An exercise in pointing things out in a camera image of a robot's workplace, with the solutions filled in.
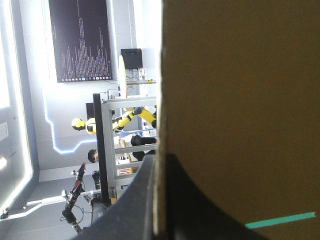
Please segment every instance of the aluminum frame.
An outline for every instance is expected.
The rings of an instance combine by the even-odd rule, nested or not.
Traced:
[[[142,162],[132,162],[128,164],[116,165],[116,154],[150,151],[155,150],[158,146],[157,144],[148,144],[115,149],[111,110],[155,105],[157,105],[155,96],[112,99],[101,104],[107,183],[109,188],[129,185],[136,176],[135,173],[117,176],[117,170],[138,167],[142,164]]]

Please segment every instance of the metal frame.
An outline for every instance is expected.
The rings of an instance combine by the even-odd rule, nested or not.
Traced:
[[[104,125],[101,109],[101,97],[99,93],[93,94],[93,109],[96,126],[97,151],[99,155],[101,202],[111,205],[111,200],[108,192],[106,153],[103,133]]]
[[[155,106],[156,97],[135,97],[126,99],[107,100],[101,104],[103,138],[106,161],[107,182],[109,188],[120,187],[131,183],[136,174],[117,176],[117,170],[125,168],[138,167],[142,162],[132,162],[128,164],[116,165],[116,154],[150,151],[157,148],[157,144],[148,144],[142,146],[123,147],[115,149],[114,131],[112,128],[111,110],[122,108],[133,108],[142,106]]]

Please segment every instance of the led light strip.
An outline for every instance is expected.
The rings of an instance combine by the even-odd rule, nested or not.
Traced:
[[[44,108],[44,119],[45,121],[50,125],[51,129],[51,136],[52,136],[52,144],[53,144],[53,149],[57,151],[59,154],[72,154],[74,153],[77,148],[80,147],[82,144],[88,144],[88,143],[95,143],[97,142],[96,139],[87,139],[87,140],[82,140],[80,141],[74,148],[72,149],[66,149],[66,150],[61,150],[57,147],[56,143],[56,135],[55,135],[55,126],[54,123],[49,119],[48,117],[48,106],[47,106],[47,101],[46,101],[46,94],[45,91],[42,89],[42,99],[43,99],[43,108]]]
[[[16,106],[18,111],[18,121],[19,121],[19,129],[21,135],[21,146],[22,146],[22,157],[24,163],[24,177],[18,183],[16,188],[12,191],[10,196],[5,200],[4,204],[1,206],[0,211],[2,212],[4,209],[11,206],[16,197],[21,193],[21,191],[25,188],[27,183],[33,176],[33,167],[31,164],[31,156],[29,152],[29,141],[27,137],[27,126],[25,122],[25,113],[22,99],[22,89],[20,86],[20,72],[19,72],[19,64],[18,64],[18,56],[17,56],[17,48],[16,48],[16,39],[14,33],[14,23],[12,19],[12,6],[10,0],[1,1],[3,4],[3,18],[4,24],[6,27],[6,37],[8,38],[8,49],[9,49],[9,59],[11,66],[11,74],[12,80],[14,84],[14,93],[16,99]]]
[[[255,222],[248,223],[245,226],[248,229],[257,229],[257,228],[263,228],[263,227],[268,227],[268,226],[273,226],[278,224],[286,224],[290,222],[295,222],[295,221],[310,219],[315,217],[316,217],[315,212],[306,212],[306,213],[301,213],[296,215],[277,217],[277,218],[272,218],[272,219],[267,219],[262,221],[255,221]]]

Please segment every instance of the yellow robotic arm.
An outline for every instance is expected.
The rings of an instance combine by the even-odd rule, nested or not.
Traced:
[[[125,112],[123,115],[112,120],[112,129],[121,131],[124,129],[125,125],[130,123],[135,116],[140,116],[148,123],[152,125],[153,128],[157,125],[157,116],[152,114],[150,111],[144,107],[135,107],[133,110]],[[88,134],[96,134],[96,120],[90,118],[88,121],[84,122],[80,118],[75,118],[72,120],[71,126],[77,131],[86,130]]]

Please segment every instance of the small device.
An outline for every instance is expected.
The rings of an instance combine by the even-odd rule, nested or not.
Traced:
[[[140,48],[121,49],[125,69],[142,69],[142,50]]]

